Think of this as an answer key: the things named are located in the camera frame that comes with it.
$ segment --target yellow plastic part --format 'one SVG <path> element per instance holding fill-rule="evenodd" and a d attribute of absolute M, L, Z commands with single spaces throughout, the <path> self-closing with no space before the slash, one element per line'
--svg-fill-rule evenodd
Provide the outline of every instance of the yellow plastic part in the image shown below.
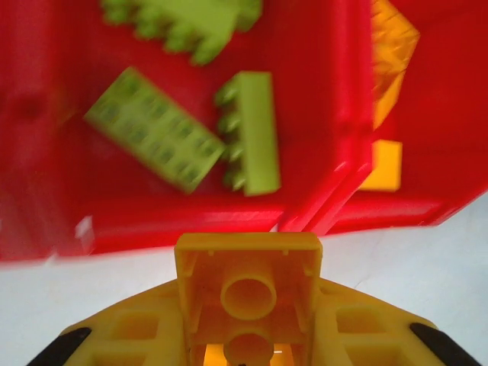
<path fill-rule="evenodd" d="M 430 322 L 319 278 L 313 234 L 186 234 L 175 256 L 177 281 L 63 332 L 92 330 L 66 366 L 443 366 L 409 330 Z"/>
<path fill-rule="evenodd" d="M 374 128 L 396 104 L 420 34 L 387 0 L 373 0 Z"/>
<path fill-rule="evenodd" d="M 234 365 L 267 365 L 275 343 L 305 360 L 322 260 L 313 234 L 185 235 L 175 257 L 191 365 L 207 344 Z"/>
<path fill-rule="evenodd" d="M 377 140 L 373 143 L 374 169 L 360 191 L 397 191 L 401 185 L 402 143 Z"/>

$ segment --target orange toy block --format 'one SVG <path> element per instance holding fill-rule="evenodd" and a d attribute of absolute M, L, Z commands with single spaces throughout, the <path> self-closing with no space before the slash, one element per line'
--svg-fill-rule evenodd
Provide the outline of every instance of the orange toy block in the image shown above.
<path fill-rule="evenodd" d="M 360 191 L 397 191 L 402 175 L 402 143 L 378 140 L 373 143 L 374 168 Z"/>
<path fill-rule="evenodd" d="M 396 104 L 420 34 L 387 0 L 373 0 L 374 128 Z"/>

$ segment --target white background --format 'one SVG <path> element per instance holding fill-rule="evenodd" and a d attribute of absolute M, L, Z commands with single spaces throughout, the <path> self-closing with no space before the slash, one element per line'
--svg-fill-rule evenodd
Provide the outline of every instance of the white background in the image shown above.
<path fill-rule="evenodd" d="M 323 244 L 322 277 L 430 319 L 488 365 L 488 194 L 439 227 Z M 68 325 L 175 276 L 167 249 L 0 267 L 0 364 L 25 366 Z"/>

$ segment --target green building brick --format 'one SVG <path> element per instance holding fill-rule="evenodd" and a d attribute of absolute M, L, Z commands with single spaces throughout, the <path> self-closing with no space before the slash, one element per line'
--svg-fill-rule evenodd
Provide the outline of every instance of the green building brick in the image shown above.
<path fill-rule="evenodd" d="M 127 69 L 85 115 L 159 177 L 191 193 L 225 146 L 134 69 Z"/>
<path fill-rule="evenodd" d="M 101 1 L 107 22 L 132 21 L 137 37 L 165 39 L 166 51 L 191 52 L 191 63 L 198 66 L 212 61 L 229 43 L 241 12 L 227 0 Z"/>
<path fill-rule="evenodd" d="M 240 72 L 217 92 L 215 103 L 224 112 L 219 132 L 230 142 L 224 183 L 246 196 L 277 191 L 281 179 L 271 73 Z"/>

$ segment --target red plastic wall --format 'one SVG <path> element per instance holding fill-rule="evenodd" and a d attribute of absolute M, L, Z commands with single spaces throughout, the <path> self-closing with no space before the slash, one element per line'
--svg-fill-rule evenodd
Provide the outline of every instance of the red plastic wall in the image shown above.
<path fill-rule="evenodd" d="M 339 210 L 371 170 L 367 0 L 266 1 L 257 25 L 204 68 L 102 24 L 98 0 L 0 6 L 0 259 L 171 245 L 190 231 L 300 231 L 318 210 Z M 210 129 L 226 80 L 272 71 L 282 189 L 229 193 L 221 165 L 186 196 L 93 131 L 82 115 L 128 66 Z"/>
<path fill-rule="evenodd" d="M 488 2 L 393 0 L 421 37 L 400 98 L 377 137 L 403 142 L 402 188 L 357 192 L 307 230 L 435 225 L 488 189 Z"/>

